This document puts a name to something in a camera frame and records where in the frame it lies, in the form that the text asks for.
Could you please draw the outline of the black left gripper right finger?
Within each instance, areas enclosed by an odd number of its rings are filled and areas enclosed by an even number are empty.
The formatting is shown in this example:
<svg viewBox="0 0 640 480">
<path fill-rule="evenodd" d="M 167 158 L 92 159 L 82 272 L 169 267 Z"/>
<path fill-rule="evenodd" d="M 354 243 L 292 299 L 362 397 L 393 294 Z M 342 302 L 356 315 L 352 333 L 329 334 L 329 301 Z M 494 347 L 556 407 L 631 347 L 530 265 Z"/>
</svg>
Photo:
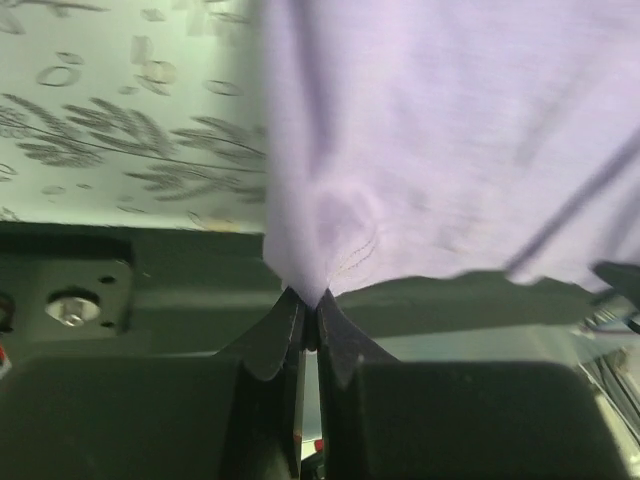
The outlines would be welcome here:
<svg viewBox="0 0 640 480">
<path fill-rule="evenodd" d="M 625 479 L 595 398 L 550 362 L 403 362 L 316 310 L 330 479 Z"/>
</svg>

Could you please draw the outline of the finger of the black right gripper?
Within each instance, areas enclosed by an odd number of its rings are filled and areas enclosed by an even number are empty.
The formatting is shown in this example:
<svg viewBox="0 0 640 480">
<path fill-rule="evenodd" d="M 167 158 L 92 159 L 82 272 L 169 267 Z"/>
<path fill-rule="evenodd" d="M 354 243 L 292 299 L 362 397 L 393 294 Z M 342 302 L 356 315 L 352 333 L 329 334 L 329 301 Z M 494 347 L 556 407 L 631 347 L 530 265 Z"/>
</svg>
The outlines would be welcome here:
<svg viewBox="0 0 640 480">
<path fill-rule="evenodd" d="M 595 275 L 628 300 L 639 299 L 639 267 L 631 264 L 600 262 Z"/>
</svg>

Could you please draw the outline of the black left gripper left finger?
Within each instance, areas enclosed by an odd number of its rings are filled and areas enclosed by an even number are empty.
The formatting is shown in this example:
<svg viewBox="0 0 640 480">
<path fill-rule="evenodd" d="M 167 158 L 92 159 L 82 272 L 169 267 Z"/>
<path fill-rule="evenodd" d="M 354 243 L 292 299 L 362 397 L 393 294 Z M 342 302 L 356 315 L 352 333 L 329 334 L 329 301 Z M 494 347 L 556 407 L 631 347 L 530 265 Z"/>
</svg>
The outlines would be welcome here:
<svg viewBox="0 0 640 480">
<path fill-rule="evenodd" d="M 31 360 L 1 383 L 5 479 L 296 479 L 305 307 L 204 356 Z"/>
</svg>

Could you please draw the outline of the lilac purple t shirt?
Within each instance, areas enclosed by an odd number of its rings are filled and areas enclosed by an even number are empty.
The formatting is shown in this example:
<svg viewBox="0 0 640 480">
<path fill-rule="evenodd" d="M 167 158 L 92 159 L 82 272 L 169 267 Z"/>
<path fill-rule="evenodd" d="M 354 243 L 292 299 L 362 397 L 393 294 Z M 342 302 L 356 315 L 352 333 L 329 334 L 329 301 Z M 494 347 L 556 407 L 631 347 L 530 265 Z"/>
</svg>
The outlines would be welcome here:
<svg viewBox="0 0 640 480">
<path fill-rule="evenodd" d="M 639 261 L 635 1 L 267 1 L 264 257 L 309 305 Z"/>
</svg>

